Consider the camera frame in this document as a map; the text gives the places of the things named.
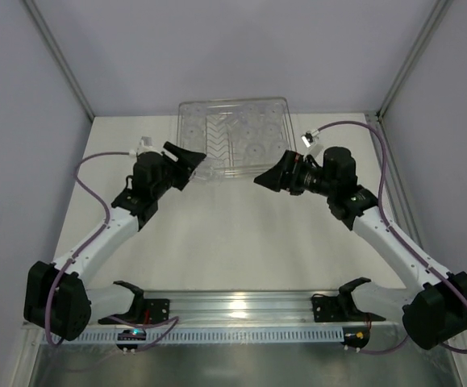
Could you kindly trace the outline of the clear plastic cup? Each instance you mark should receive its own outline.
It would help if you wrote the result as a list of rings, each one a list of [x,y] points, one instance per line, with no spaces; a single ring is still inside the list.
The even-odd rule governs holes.
[[[270,161],[268,151],[261,143],[248,144],[244,149],[242,158],[243,166],[254,166],[267,164]]]
[[[223,160],[207,157],[194,171],[193,181],[201,184],[218,185],[224,176]]]

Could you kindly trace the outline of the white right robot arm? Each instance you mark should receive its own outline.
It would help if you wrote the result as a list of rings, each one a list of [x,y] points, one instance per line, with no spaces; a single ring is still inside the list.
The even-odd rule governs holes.
[[[467,273],[452,273],[416,245],[357,181],[347,148],[328,148],[323,163],[287,150],[257,185],[298,196],[308,191],[327,199],[331,214],[368,243],[394,270],[403,289],[388,289],[360,277],[342,285],[337,300],[346,318],[364,313],[401,323],[425,350],[467,330]]]

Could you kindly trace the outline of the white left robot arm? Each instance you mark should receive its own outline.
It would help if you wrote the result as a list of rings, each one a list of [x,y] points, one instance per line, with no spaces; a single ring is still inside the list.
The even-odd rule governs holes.
[[[143,329],[148,308],[144,291],[126,281],[89,289],[99,269],[139,233],[170,190],[182,191],[206,154],[167,142],[157,151],[146,139],[137,151],[123,190],[106,203],[81,179],[76,182],[104,209],[104,219],[81,242],[51,263],[38,261],[27,274],[23,317],[44,329],[48,344],[73,341],[92,323],[122,323]]]

